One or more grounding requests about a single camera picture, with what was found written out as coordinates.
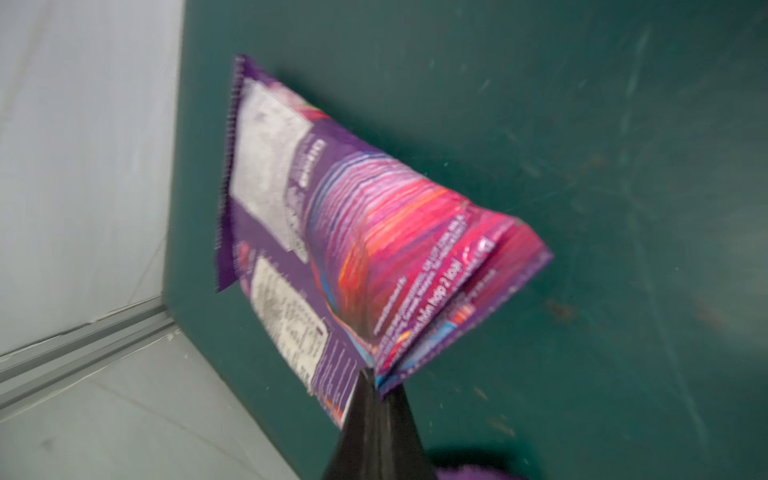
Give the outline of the purple Fox's berries candy bag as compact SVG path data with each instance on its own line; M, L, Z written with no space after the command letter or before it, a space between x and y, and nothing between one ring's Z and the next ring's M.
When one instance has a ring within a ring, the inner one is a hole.
M438 480L521 480L521 477L503 471L465 465L456 468L437 468Z

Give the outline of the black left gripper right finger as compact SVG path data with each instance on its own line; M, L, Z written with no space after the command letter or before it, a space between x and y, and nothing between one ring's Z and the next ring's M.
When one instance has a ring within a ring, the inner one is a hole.
M436 479L436 472L422 446L405 388L398 386L381 402L379 458L381 479Z

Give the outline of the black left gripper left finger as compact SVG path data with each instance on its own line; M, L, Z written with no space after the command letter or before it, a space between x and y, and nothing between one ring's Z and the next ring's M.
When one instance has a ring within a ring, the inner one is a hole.
M360 371L350 400L339 440L323 479L378 478L378 393L371 369Z

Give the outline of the purple candy bag back side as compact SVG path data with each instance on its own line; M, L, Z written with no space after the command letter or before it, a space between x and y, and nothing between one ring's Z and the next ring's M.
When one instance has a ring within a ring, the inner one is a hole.
M544 268L522 220L473 204L235 59L216 287L238 285L342 425L361 371L387 394Z

